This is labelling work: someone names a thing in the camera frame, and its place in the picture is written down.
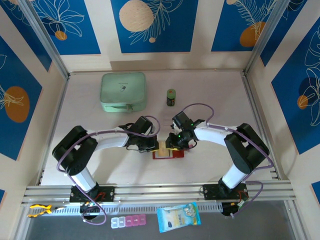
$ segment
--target white table surface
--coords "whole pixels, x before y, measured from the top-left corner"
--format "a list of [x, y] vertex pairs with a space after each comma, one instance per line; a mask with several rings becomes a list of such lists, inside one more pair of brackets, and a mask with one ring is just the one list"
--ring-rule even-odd
[[[165, 140], [171, 131], [172, 117], [192, 103], [205, 103], [215, 110], [213, 124], [239, 126], [257, 125], [243, 86], [236, 71], [168, 70], [145, 71], [147, 106], [140, 112], [104, 112], [100, 104], [103, 73], [77, 74], [70, 77], [59, 115], [50, 152], [76, 125], [86, 130], [113, 129], [135, 122], [141, 115], [159, 119], [158, 140]], [[168, 89], [176, 90], [176, 104], [166, 105]], [[185, 113], [192, 119], [207, 119], [211, 110], [205, 106], [190, 107]], [[42, 185], [70, 185], [71, 181], [56, 170], [57, 160], [50, 154], [45, 166]], [[151, 153], [127, 151], [114, 147], [95, 152], [87, 167], [94, 179], [112, 184], [164, 184], [218, 181], [230, 168], [232, 160], [226, 147], [200, 141], [185, 153], [184, 158], [153, 160]], [[271, 180], [268, 169], [254, 173], [250, 180]]]

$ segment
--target green storage bag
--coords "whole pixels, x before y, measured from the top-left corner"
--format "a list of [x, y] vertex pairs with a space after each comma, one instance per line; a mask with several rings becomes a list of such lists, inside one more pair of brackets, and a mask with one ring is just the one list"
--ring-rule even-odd
[[142, 72], [103, 75], [100, 102], [106, 112], [142, 111], [147, 105], [146, 76]]

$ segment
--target yellow tool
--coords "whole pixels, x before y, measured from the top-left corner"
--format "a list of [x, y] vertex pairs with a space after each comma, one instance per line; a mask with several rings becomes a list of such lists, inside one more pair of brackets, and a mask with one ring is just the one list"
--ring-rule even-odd
[[[52, 214], [52, 205], [41, 205], [41, 204], [33, 204], [30, 206], [30, 209], [35, 209], [35, 208], [41, 208], [44, 209], [42, 212], [39, 212], [37, 214], [28, 214], [28, 218], [36, 218], [40, 215], [43, 214]], [[65, 207], [55, 207], [55, 210], [60, 210], [60, 209], [64, 209]]]

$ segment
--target green bottle cap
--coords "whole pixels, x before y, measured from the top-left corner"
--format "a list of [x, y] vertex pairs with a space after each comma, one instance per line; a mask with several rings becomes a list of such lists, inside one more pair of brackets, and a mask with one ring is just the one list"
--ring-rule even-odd
[[166, 91], [166, 97], [169, 99], [175, 99], [176, 98], [176, 90], [169, 89], [168, 91]]

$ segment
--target blue snack bag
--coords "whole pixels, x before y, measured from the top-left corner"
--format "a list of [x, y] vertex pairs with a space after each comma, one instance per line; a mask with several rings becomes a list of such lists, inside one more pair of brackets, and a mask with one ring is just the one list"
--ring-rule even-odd
[[201, 225], [198, 207], [195, 202], [187, 205], [159, 208], [156, 214], [160, 233], [188, 225]]

